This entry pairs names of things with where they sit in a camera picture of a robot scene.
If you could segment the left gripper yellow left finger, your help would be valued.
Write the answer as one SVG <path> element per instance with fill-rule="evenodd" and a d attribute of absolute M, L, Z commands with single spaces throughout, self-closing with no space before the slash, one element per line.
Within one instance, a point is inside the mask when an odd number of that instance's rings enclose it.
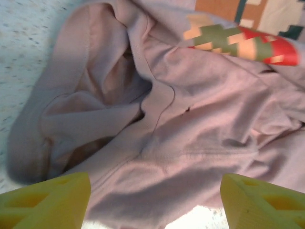
<path fill-rule="evenodd" d="M 0 229 L 81 229 L 89 176 L 73 173 L 0 194 Z"/>

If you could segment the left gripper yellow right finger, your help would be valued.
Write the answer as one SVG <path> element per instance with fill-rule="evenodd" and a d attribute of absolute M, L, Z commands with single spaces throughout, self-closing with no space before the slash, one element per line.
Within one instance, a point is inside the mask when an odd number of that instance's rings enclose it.
<path fill-rule="evenodd" d="M 305 194 L 239 174 L 220 186 L 229 229 L 305 229 Z"/>

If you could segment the pink t-shirt with pixel print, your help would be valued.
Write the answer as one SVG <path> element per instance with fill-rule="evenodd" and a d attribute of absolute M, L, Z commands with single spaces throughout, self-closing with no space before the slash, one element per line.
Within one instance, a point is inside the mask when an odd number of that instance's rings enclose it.
<path fill-rule="evenodd" d="M 9 176 L 87 172 L 87 216 L 160 229 L 223 174 L 305 192 L 305 0 L 86 0 L 12 125 Z"/>

